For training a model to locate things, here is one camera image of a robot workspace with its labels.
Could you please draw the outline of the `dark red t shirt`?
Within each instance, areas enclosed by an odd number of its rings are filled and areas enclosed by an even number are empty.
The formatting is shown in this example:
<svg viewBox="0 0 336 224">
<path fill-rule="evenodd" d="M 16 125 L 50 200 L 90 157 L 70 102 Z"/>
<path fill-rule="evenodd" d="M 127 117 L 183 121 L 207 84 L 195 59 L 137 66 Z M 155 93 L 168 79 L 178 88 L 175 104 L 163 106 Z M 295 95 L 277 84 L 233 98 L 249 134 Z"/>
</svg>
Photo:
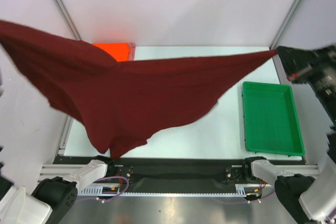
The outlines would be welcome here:
<svg viewBox="0 0 336 224">
<path fill-rule="evenodd" d="M 199 120 L 276 54 L 118 62 L 85 41 L 4 20 L 1 45 L 50 106 L 82 123 L 94 148 L 113 159 L 160 130 Z"/>
</svg>

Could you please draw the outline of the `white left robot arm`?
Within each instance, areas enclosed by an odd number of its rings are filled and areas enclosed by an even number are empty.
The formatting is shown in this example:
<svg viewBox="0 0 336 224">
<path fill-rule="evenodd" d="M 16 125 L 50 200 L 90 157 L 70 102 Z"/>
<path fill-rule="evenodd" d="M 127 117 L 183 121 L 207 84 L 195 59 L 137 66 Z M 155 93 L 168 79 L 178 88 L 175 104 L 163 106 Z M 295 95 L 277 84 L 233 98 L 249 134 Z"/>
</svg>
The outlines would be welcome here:
<svg viewBox="0 0 336 224">
<path fill-rule="evenodd" d="M 96 156 L 64 176 L 42 180 L 29 194 L 25 187 L 1 176 L 1 223 L 59 223 L 74 205 L 78 192 L 92 183 L 115 178 L 114 161 Z"/>
</svg>

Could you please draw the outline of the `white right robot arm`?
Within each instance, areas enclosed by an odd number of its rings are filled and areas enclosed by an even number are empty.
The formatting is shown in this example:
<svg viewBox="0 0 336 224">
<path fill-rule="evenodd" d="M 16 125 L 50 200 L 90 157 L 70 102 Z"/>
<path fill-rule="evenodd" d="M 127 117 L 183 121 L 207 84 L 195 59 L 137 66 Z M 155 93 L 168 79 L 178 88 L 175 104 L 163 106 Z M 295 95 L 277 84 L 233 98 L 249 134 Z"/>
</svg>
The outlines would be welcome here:
<svg viewBox="0 0 336 224">
<path fill-rule="evenodd" d="M 287 79 L 309 84 L 331 120 L 335 120 L 335 45 L 319 49 L 279 46 L 276 52 Z M 290 174 L 264 157 L 245 159 L 243 179 L 262 179 L 297 223 L 335 223 L 335 133 L 328 136 L 327 163 L 317 178 Z"/>
</svg>

